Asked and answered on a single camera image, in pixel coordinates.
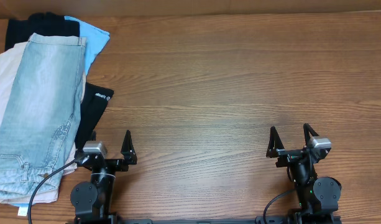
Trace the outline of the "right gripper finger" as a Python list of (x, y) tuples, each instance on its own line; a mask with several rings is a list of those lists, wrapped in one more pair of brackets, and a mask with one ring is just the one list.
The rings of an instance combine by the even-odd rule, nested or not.
[(319, 136), (319, 134), (308, 123), (305, 123), (303, 125), (303, 132), (305, 136), (306, 145), (309, 143), (311, 137)]
[(270, 128), (269, 144), (266, 152), (266, 157), (279, 157), (283, 154), (285, 148), (277, 133), (275, 126)]

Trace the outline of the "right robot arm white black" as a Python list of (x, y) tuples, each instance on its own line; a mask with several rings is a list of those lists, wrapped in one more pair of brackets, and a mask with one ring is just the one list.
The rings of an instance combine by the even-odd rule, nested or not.
[[(266, 156), (276, 158), (276, 167), (287, 169), (287, 177), (294, 188), (274, 197), (265, 206), (264, 223), (341, 223), (334, 216), (338, 210), (342, 185), (332, 177), (318, 177), (314, 165), (326, 158), (331, 150), (331, 141), (320, 136), (308, 123), (303, 125), (305, 145), (301, 149), (286, 150), (274, 126), (270, 128)], [(267, 216), (267, 210), (278, 199), (295, 192), (299, 208), (290, 209), (284, 216)]]

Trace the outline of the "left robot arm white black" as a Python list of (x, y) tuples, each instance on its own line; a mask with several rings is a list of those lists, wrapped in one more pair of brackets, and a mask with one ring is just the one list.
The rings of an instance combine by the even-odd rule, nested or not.
[(74, 186), (70, 200), (75, 208), (75, 223), (122, 223), (122, 218), (111, 212), (111, 202), (117, 172), (127, 172), (137, 164), (131, 132), (126, 131), (120, 159), (108, 159), (103, 142), (87, 141), (76, 153), (75, 163), (91, 171), (89, 182)]

